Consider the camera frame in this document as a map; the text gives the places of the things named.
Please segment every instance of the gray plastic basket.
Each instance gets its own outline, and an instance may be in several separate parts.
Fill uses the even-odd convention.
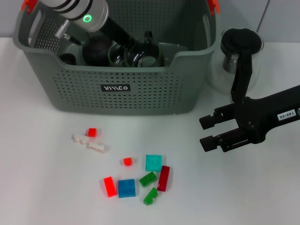
[[[67,65],[59,55],[80,53],[80,49],[54,36],[64,18],[38,3],[30,14],[26,8],[19,13],[14,42],[25,52],[53,105],[70,112],[119,115],[179,114],[192,110],[211,54],[218,45],[216,40],[220,39],[216,11],[215,16],[210,15],[206,0],[107,2],[112,19],[135,38],[142,38],[146,30],[153,32],[153,37],[162,43],[169,65],[152,68]],[[30,30],[34,32],[29,42]],[[81,41],[87,39],[86,33],[74,24],[68,33]],[[116,87],[128,84],[131,91],[103,92],[101,85],[107,84]]]

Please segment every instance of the label on robot arm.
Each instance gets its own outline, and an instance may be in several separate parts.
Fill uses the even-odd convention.
[[[291,118],[293,116],[296,116],[296,111],[294,109],[277,115],[279,121]]]

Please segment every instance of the transparent red lego brick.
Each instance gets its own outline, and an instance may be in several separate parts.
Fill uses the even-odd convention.
[[[104,180],[104,184],[105,184],[105,188],[106,188],[108,197],[117,195],[116,188],[114,187],[112,177],[106,177],[103,180]]]
[[[88,137],[97,137],[97,129],[96,128],[90,128],[88,130]]]
[[[169,171],[170,171],[170,167],[165,165],[161,167],[161,172],[160,172],[158,186],[157,186],[158,191],[165,191],[167,187]]]
[[[124,161],[125,166],[132,165],[132,158],[125,158],[125,159],[123,159],[123,161]]]

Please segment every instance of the transparent blue lego brick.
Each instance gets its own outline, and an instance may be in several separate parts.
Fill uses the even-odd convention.
[[[135,197],[135,180],[118,181],[119,198]]]
[[[146,171],[161,171],[162,157],[160,155],[146,155]]]

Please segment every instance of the white tabletop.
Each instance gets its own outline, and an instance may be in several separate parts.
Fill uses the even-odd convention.
[[[300,43],[266,43],[252,98],[300,84]],[[203,87],[184,115],[102,116],[60,112],[48,100],[24,53],[0,39],[1,225],[298,225],[300,122],[276,128],[266,141],[205,153],[199,139],[237,125],[203,131],[199,118],[230,103]],[[75,144],[71,135],[102,128],[105,154]],[[138,179],[146,154],[161,154],[171,173],[150,206],[153,187],[137,197],[106,197],[103,178]],[[125,168],[120,160],[137,158]]]

